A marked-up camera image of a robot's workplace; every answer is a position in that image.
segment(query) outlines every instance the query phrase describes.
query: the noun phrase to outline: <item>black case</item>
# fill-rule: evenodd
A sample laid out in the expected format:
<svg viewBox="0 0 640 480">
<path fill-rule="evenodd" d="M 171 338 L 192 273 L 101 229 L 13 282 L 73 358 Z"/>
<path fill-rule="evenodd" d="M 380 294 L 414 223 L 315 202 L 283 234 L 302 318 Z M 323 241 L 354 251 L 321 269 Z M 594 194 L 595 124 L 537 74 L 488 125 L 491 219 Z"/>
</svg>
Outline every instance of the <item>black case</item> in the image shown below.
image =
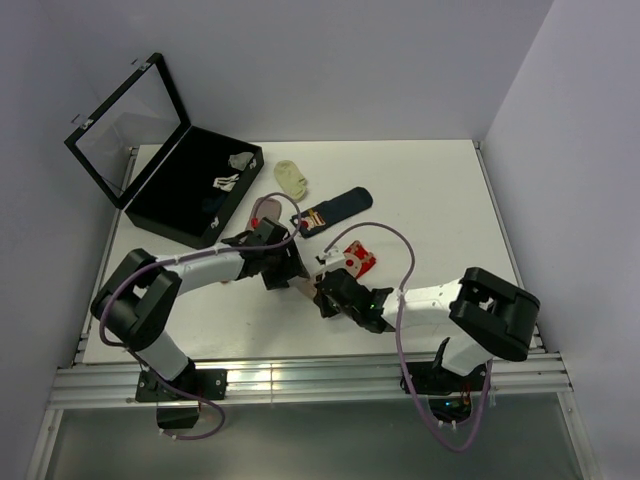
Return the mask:
<svg viewBox="0 0 640 480">
<path fill-rule="evenodd" d="M 134 164 L 140 145 L 158 144 L 146 166 Z M 215 243 L 264 165 L 260 147 L 191 124 L 159 53 L 65 145 L 134 225 L 193 248 Z M 243 152 L 253 154 L 244 170 L 229 165 Z M 234 175 L 230 191 L 214 187 L 216 178 Z"/>
</svg>

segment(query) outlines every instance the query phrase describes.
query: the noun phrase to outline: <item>white wall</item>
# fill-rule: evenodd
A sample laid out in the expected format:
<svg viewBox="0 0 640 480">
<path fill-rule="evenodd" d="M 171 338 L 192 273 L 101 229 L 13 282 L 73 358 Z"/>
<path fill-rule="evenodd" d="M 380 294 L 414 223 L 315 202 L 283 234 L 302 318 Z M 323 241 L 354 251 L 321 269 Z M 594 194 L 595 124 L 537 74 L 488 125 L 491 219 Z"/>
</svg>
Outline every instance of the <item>white wall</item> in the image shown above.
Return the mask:
<svg viewBox="0 0 640 480">
<path fill-rule="evenodd" d="M 607 478 L 640 471 L 640 2 L 556 0 L 486 139 Z"/>
<path fill-rule="evenodd" d="M 23 478 L 109 225 L 62 141 L 97 98 L 35 0 L 0 3 L 0 477 Z"/>
<path fill-rule="evenodd" d="M 552 0 L 42 0 L 105 97 L 153 51 L 248 140 L 484 138 Z"/>
</svg>

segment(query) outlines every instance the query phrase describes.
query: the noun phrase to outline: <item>white table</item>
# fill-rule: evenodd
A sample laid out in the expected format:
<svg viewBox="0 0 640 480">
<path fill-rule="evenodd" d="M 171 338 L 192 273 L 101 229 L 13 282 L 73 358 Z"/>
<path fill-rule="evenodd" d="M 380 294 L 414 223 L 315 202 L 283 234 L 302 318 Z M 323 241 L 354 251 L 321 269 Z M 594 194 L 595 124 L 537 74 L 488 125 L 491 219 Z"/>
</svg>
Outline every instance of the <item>white table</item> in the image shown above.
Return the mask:
<svg viewBox="0 0 640 480">
<path fill-rule="evenodd" d="M 373 207 L 311 239 L 297 240 L 303 261 L 313 257 L 344 228 L 362 221 L 387 223 L 413 244 L 417 268 L 409 287 L 435 285 L 479 266 L 515 283 L 505 240 L 473 144 L 469 140 L 372 142 L 267 142 L 260 144 L 265 166 L 227 225 L 221 238 L 244 229 L 258 196 L 280 191 L 273 167 L 293 160 L 308 180 L 300 207 L 308 208 L 355 186 L 373 196 Z M 150 158 L 141 148 L 136 167 Z M 293 207 L 283 204 L 289 224 Z M 366 227 L 340 242 L 360 240 L 378 258 L 361 282 L 368 287 L 397 286 L 408 266 L 404 245 L 390 233 Z M 108 278 L 124 256 L 142 247 L 151 254 L 178 254 L 184 245 L 133 226 L 121 215 L 105 267 Z M 104 346 L 98 329 L 90 331 L 85 363 L 131 362 L 122 349 Z M 181 296 L 167 330 L 197 360 L 277 359 L 395 352 L 392 334 L 375 335 L 338 316 L 320 317 L 311 301 L 295 289 L 267 292 L 257 276 L 215 284 Z M 404 331 L 407 351 L 432 352 L 458 330 L 453 322 Z"/>
</svg>

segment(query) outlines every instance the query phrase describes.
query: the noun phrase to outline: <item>beige object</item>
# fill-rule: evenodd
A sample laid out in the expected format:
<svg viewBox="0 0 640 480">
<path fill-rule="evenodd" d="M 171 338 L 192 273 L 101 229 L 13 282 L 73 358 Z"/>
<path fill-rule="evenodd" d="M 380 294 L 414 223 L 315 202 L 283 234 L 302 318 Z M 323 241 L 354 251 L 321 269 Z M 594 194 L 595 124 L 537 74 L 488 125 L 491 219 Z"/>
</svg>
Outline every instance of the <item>beige object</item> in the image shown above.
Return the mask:
<svg viewBox="0 0 640 480">
<path fill-rule="evenodd" d="M 298 167 L 291 160 L 282 160 L 276 163 L 273 174 L 280 187 L 296 202 L 307 193 L 307 179 L 300 173 Z"/>
</svg>

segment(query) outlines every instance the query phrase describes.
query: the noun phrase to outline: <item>transparent lid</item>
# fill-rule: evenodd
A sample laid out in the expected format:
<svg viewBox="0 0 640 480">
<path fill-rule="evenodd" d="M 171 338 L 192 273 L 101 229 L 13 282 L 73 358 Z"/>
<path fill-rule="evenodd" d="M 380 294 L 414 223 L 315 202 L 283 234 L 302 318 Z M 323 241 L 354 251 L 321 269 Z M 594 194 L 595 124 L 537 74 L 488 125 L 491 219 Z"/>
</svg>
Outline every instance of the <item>transparent lid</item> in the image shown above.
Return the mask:
<svg viewBox="0 0 640 480">
<path fill-rule="evenodd" d="M 188 129 L 189 118 L 161 54 L 142 64 L 65 141 L 118 208 L 124 208 Z M 133 168 L 142 145 L 162 145 Z"/>
</svg>

